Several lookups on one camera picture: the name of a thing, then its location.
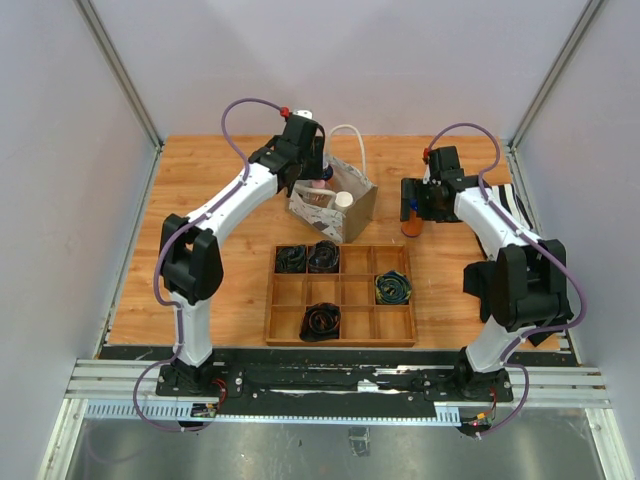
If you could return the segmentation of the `blue pump bottle orange base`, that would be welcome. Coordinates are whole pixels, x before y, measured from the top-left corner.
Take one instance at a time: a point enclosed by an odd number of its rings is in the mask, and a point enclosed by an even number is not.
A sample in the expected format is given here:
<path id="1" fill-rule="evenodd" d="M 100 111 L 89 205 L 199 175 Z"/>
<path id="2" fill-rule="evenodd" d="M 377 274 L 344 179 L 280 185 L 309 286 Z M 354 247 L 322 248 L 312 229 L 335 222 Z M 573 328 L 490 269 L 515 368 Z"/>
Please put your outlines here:
<path id="1" fill-rule="evenodd" d="M 409 217 L 401 223 L 401 232 L 408 238 L 416 238 L 423 230 L 423 219 L 418 216 L 418 203 L 416 199 L 409 201 Z"/>

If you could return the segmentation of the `black white striped cloth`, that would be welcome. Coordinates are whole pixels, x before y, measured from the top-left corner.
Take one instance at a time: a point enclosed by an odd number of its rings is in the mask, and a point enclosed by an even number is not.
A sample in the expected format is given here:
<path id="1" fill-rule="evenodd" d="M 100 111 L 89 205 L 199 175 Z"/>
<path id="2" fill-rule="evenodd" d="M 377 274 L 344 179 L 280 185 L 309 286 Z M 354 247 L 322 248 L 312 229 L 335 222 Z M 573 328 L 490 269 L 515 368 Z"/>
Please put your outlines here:
<path id="1" fill-rule="evenodd" d="M 533 224 L 512 184 L 496 185 L 487 188 L 487 191 L 491 191 L 494 205 L 500 206 L 501 211 L 508 214 L 512 224 L 525 227 L 530 232 L 534 231 Z M 515 230 L 494 209 L 491 210 L 491 213 L 491 225 L 496 229 L 492 230 L 491 234 L 484 232 L 475 234 L 475 236 L 484 257 L 488 260 L 495 260 L 504 240 L 513 240 L 515 238 Z"/>

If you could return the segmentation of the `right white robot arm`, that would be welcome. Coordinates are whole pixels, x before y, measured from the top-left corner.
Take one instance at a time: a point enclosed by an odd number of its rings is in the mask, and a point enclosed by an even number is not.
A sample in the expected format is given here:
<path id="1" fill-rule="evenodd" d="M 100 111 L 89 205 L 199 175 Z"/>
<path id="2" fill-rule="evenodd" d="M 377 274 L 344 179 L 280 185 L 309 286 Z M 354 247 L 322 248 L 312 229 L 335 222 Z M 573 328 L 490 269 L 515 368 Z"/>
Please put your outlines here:
<path id="1" fill-rule="evenodd" d="M 528 335 L 546 335 L 549 327 L 571 320 L 562 271 L 566 249 L 558 240 L 541 239 L 483 179 L 466 174 L 455 147 L 427 149 L 423 161 L 423 177 L 401 182 L 403 227 L 419 221 L 464 223 L 486 256 L 463 273 L 463 290 L 479 299 L 484 327 L 461 349 L 452 373 L 433 386 L 474 400 L 503 385 L 506 360 Z"/>

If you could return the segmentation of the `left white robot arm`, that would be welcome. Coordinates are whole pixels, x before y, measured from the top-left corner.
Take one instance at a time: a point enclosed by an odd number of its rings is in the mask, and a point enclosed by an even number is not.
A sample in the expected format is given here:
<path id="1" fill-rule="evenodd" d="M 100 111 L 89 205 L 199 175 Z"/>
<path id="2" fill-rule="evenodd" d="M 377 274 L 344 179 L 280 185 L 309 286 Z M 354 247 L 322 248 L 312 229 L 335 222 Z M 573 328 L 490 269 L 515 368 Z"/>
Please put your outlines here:
<path id="1" fill-rule="evenodd" d="M 153 289 L 156 300 L 174 312 L 173 356 L 161 370 L 177 391 L 200 396 L 215 378 L 210 337 L 211 301 L 222 284 L 221 248 L 233 230 L 261 204 L 300 179 L 322 176 L 324 128 L 309 110 L 285 116 L 284 130 L 252 153 L 243 170 L 209 202 L 185 217 L 163 223 Z"/>

